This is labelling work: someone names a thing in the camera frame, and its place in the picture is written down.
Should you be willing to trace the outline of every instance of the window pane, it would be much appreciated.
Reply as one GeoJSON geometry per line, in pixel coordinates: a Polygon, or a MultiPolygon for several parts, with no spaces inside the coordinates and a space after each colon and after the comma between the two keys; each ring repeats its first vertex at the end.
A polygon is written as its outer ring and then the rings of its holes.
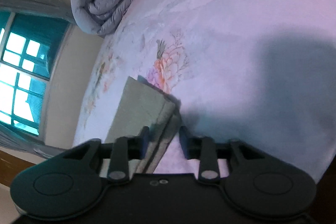
{"type": "Polygon", "coordinates": [[[5,29],[2,28],[1,31],[0,31],[0,42],[1,42],[2,38],[3,38],[3,34],[4,33],[5,33],[5,29]]]}
{"type": "Polygon", "coordinates": [[[51,71],[68,26],[69,22],[63,19],[16,14],[11,31],[40,43],[39,51],[45,46],[45,52],[38,53],[37,57],[42,59],[41,56],[44,55],[43,59],[46,60],[48,54],[48,66],[51,71]]]}
{"type": "Polygon", "coordinates": [[[0,110],[12,113],[14,88],[0,82],[0,110]]]}
{"type": "Polygon", "coordinates": [[[28,99],[27,92],[21,90],[16,91],[14,102],[14,114],[21,118],[34,122],[29,104],[26,102],[27,99],[28,99]]]}
{"type": "Polygon", "coordinates": [[[29,127],[29,126],[27,126],[23,123],[18,122],[18,121],[13,121],[13,122],[14,122],[15,127],[17,127],[17,128],[28,131],[28,132],[33,133],[35,135],[39,134],[36,128],[29,127]]]}
{"type": "Polygon", "coordinates": [[[26,59],[23,60],[23,63],[22,63],[22,68],[23,69],[26,69],[28,71],[33,71],[34,66],[35,66],[34,62],[26,60],[26,59]]]}
{"type": "Polygon", "coordinates": [[[25,90],[30,90],[32,92],[44,95],[46,84],[31,78],[28,75],[20,74],[18,86],[25,90]]]}
{"type": "Polygon", "coordinates": [[[5,122],[7,124],[11,124],[12,123],[10,116],[8,116],[8,115],[6,115],[6,114],[4,114],[2,112],[0,112],[0,121],[1,122],[5,122]]]}
{"type": "Polygon", "coordinates": [[[12,53],[12,52],[5,51],[2,59],[3,59],[3,61],[5,61],[9,64],[18,66],[19,63],[20,63],[21,57],[17,54],[12,53]]]}
{"type": "Polygon", "coordinates": [[[14,68],[0,64],[0,81],[15,85],[17,72],[14,68]]]}
{"type": "Polygon", "coordinates": [[[40,97],[17,90],[14,103],[14,114],[39,124],[42,102],[43,99],[40,97]]]}
{"type": "Polygon", "coordinates": [[[37,53],[39,52],[40,45],[41,44],[36,42],[36,41],[29,40],[29,44],[28,44],[26,53],[31,55],[31,56],[37,57],[37,53]]]}
{"type": "Polygon", "coordinates": [[[8,37],[6,49],[12,52],[16,52],[18,54],[22,54],[23,47],[25,46],[25,42],[26,42],[26,39],[24,37],[21,37],[11,32],[8,37]]]}

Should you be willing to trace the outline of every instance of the beige wall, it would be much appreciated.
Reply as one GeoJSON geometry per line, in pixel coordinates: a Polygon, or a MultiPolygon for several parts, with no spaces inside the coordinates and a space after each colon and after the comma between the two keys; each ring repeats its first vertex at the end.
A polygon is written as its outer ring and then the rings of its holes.
{"type": "Polygon", "coordinates": [[[46,117],[45,143],[71,148],[83,96],[103,39],[74,27],[53,76],[46,117]]]}
{"type": "Polygon", "coordinates": [[[12,223],[19,216],[11,199],[9,188],[0,184],[0,224],[12,223]]]}

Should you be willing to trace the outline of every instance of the screw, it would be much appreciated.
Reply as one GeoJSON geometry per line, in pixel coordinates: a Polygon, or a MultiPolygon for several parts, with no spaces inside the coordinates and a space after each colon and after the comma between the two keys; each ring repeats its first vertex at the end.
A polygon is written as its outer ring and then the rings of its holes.
{"type": "Polygon", "coordinates": [[[202,178],[215,179],[218,177],[218,173],[212,170],[206,170],[201,173],[202,178]]]}
{"type": "Polygon", "coordinates": [[[157,180],[152,180],[151,182],[149,182],[149,184],[152,186],[158,186],[159,182],[157,180]]]}
{"type": "Polygon", "coordinates": [[[166,179],[160,179],[159,182],[160,182],[161,184],[167,184],[167,183],[168,183],[168,180],[166,180],[166,179]]]}
{"type": "Polygon", "coordinates": [[[121,180],[126,177],[126,174],[122,171],[113,171],[109,173],[109,177],[114,180],[121,180]]]}

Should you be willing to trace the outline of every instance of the window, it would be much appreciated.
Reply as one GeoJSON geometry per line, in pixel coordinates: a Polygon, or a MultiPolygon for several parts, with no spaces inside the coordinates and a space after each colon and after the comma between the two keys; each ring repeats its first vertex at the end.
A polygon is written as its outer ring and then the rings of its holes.
{"type": "Polygon", "coordinates": [[[0,12],[0,123],[39,137],[41,110],[69,23],[0,12]]]}

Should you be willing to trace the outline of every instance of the floral bedsheet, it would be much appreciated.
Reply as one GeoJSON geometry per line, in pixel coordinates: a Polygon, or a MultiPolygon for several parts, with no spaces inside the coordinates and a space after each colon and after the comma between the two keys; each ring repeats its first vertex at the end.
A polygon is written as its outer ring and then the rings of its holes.
{"type": "Polygon", "coordinates": [[[135,0],[107,36],[74,145],[104,140],[128,76],[197,135],[240,138],[320,179],[336,151],[336,0],[135,0]]]}

